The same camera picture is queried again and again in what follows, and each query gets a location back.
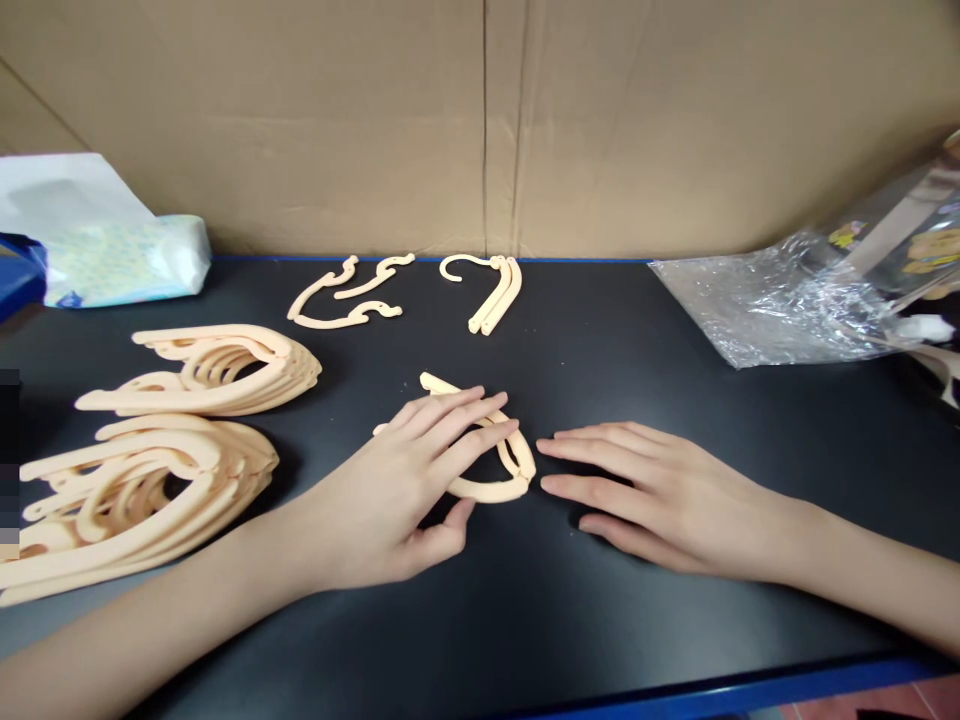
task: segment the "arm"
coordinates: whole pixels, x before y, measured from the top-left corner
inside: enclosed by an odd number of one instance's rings
[[[297,499],[4,661],[4,717],[119,717],[294,600],[403,580],[458,554],[472,501],[441,525],[417,525],[455,477],[517,429],[511,420],[458,440],[507,400],[482,397],[473,388],[408,403]]]
[[[960,657],[960,564],[779,495],[693,443],[636,423],[556,433],[546,455],[630,481],[553,475],[590,513],[580,529],[678,572],[791,585],[872,615]]]

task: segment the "tissue packet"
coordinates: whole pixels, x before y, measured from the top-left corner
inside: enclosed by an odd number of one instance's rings
[[[206,227],[195,215],[103,224],[47,235],[48,307],[123,305],[196,295],[210,268]]]

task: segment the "right hand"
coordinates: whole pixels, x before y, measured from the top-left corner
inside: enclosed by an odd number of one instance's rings
[[[629,481],[550,475],[544,490],[602,510],[580,529],[671,570],[789,583],[817,509],[757,485],[689,440],[637,423],[561,431],[545,455]]]
[[[259,545],[285,549],[277,574],[304,595],[405,580],[463,550],[472,500],[439,525],[417,526],[458,475],[519,427],[508,420],[460,437],[507,402],[506,393],[483,395],[475,387],[407,403],[322,482],[258,518]]]

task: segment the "cardboard box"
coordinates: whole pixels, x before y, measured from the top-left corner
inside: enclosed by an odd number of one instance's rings
[[[7,0],[0,151],[103,153],[221,252],[770,242],[960,121],[951,0]]]

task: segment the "black tabletop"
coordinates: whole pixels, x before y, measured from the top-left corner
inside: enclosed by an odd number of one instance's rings
[[[23,459],[92,444],[113,416],[73,410],[84,392],[176,368],[130,342],[132,332],[252,323],[298,340],[323,364],[309,393],[242,419],[281,458],[253,512],[345,460],[421,394],[428,370],[507,390],[506,411],[531,445],[558,429],[637,420],[768,487],[960,560],[960,436],[900,383],[891,361],[733,370],[638,264],[525,263],[518,300],[490,337],[475,336],[467,319],[497,277],[464,265],[459,284],[435,263],[398,268],[361,300],[401,305],[403,315],[336,331],[285,319],[302,288],[339,270],[327,262],[220,261],[197,298],[44,310],[0,340],[0,367],[19,368],[23,381]],[[364,263],[355,282],[372,273]],[[305,312],[340,317],[359,301],[321,293]],[[468,477],[503,479],[486,460]],[[537,455],[537,469],[570,468]],[[22,504],[42,490],[24,485]],[[536,482],[516,502],[480,506],[459,557],[406,583],[290,606],[185,670],[142,715],[475,717],[919,652],[892,628],[790,589],[681,576],[628,557],[577,532],[579,512]],[[151,574],[0,610],[0,656]]]

